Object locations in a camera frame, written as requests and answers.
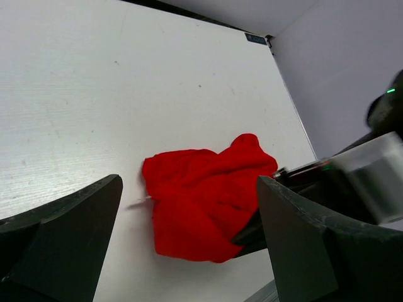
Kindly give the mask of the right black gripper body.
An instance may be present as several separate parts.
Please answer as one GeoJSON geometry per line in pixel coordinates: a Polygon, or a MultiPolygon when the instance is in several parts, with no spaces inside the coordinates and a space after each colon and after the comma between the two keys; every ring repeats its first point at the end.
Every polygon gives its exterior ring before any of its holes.
{"type": "Polygon", "coordinates": [[[274,179],[293,192],[345,216],[374,225],[402,219],[402,139],[369,134],[332,157],[274,179]]]}

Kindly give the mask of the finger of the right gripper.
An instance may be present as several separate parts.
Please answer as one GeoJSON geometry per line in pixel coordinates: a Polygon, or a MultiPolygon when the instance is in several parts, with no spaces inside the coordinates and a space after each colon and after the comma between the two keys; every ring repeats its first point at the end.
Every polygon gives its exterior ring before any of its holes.
{"type": "Polygon", "coordinates": [[[231,239],[231,242],[241,247],[237,255],[248,255],[267,249],[261,215],[254,213],[246,226],[231,239]]]}

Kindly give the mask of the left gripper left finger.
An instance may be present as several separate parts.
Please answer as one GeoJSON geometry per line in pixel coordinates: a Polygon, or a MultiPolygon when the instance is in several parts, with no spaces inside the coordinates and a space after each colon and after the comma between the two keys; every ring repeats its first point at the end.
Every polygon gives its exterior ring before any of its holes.
{"type": "Polygon", "coordinates": [[[115,224],[122,178],[1,220],[1,301],[92,301],[115,224]]]}

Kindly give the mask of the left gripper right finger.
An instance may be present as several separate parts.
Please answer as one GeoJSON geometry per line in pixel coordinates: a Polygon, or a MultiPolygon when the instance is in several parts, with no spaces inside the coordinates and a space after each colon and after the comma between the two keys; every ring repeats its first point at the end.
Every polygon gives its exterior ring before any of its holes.
{"type": "Polygon", "coordinates": [[[259,210],[281,301],[401,301],[402,232],[306,199],[269,177],[259,210]]]}

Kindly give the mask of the red t-shirt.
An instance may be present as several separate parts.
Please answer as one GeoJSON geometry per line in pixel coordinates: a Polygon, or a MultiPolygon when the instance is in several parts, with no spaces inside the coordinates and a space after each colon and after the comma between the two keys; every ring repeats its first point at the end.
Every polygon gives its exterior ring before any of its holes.
{"type": "Polygon", "coordinates": [[[243,246],[232,239],[258,209],[256,181],[277,170],[251,133],[220,153],[188,149],[146,158],[141,174],[154,202],[156,253],[194,262],[235,257],[243,246]]]}

